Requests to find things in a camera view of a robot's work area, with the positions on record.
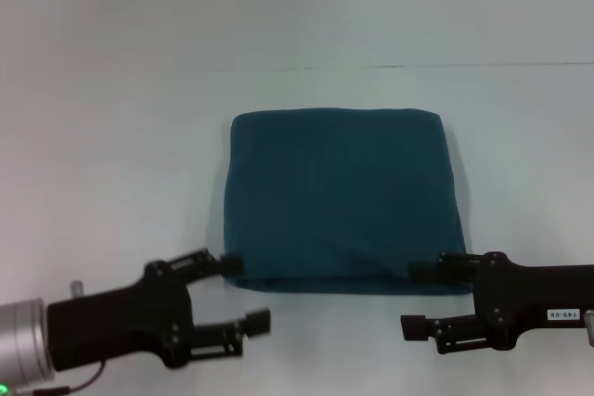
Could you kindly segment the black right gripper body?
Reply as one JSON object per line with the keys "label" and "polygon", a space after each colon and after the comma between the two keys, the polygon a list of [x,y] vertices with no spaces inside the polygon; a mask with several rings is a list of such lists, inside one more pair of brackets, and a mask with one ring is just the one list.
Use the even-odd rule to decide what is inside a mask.
{"label": "black right gripper body", "polygon": [[593,342],[593,267],[521,266],[489,252],[473,281],[476,315],[495,350],[511,350],[534,329],[584,328]]}

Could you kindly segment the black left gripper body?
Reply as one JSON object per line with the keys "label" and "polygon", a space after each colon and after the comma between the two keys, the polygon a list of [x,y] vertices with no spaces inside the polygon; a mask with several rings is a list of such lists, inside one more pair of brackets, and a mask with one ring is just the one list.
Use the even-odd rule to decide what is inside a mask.
{"label": "black left gripper body", "polygon": [[128,287],[52,303],[46,318],[57,371],[136,352],[153,353],[172,369],[191,360],[191,299],[187,284],[165,262],[147,265]]}

